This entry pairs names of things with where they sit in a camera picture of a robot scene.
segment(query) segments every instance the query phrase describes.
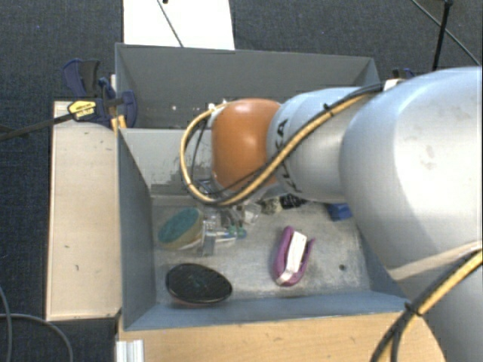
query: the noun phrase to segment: purple stapler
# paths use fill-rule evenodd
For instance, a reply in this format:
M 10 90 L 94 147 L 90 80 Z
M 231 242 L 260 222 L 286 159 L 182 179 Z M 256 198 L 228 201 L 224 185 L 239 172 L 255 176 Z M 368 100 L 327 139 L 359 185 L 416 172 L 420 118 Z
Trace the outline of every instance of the purple stapler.
M 314 243 L 315 239 L 308 241 L 293 227 L 285 227 L 273 265 L 275 282 L 279 286 L 290 287 L 302 279 Z

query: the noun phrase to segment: black disc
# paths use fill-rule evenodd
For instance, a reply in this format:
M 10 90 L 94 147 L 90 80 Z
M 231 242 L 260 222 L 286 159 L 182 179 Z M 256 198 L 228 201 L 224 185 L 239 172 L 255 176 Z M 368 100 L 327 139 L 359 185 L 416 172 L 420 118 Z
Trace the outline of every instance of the black disc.
M 179 264 L 166 274 L 166 288 L 178 301 L 209 305 L 228 298 L 231 283 L 219 272 L 199 264 Z

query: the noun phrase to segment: blue clamp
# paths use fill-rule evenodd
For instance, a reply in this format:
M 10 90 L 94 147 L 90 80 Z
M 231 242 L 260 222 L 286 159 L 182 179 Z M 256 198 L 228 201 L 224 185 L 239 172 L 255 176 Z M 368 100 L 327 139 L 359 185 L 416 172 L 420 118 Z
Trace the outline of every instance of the blue clamp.
M 96 103 L 95 115 L 76 119 L 111 126 L 115 117 L 109 114 L 109 107 L 117 108 L 117 115 L 123 115 L 128 127 L 133 127 L 137 119 L 137 102 L 132 90 L 124 91 L 121 98 L 116 99 L 116 93 L 107 78 L 97 80 L 99 60 L 73 59 L 62 68 L 63 83 L 72 91 L 76 99 L 92 98 Z

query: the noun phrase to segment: bin floor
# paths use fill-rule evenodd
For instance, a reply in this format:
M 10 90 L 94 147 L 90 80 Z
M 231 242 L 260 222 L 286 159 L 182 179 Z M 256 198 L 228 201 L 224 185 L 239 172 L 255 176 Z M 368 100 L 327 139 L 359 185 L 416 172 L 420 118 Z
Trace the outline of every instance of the bin floor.
M 177 209 L 152 203 L 155 243 L 158 230 Z M 287 225 L 309 239 L 315 238 L 315 245 L 302 280 L 293 287 L 280 287 L 272 278 L 272 263 Z M 171 267 L 183 262 L 206 265 L 225 275 L 233 285 L 230 299 L 309 296 L 371 288 L 354 220 L 332 222 L 322 204 L 308 203 L 271 216 L 260 214 L 255 224 L 245 228 L 246 238 L 217 245 L 213 256 L 201 257 L 196 249 L 169 251 L 155 245 L 158 303 L 171 303 L 165 276 Z

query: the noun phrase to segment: white paper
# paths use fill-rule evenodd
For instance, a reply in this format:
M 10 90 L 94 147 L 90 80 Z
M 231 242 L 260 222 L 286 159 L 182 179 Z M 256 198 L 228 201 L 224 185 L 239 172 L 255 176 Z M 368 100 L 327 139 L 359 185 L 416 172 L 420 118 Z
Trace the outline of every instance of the white paper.
M 183 46 L 235 49 L 228 0 L 159 1 Z M 156 0 L 124 0 L 124 42 L 179 47 Z

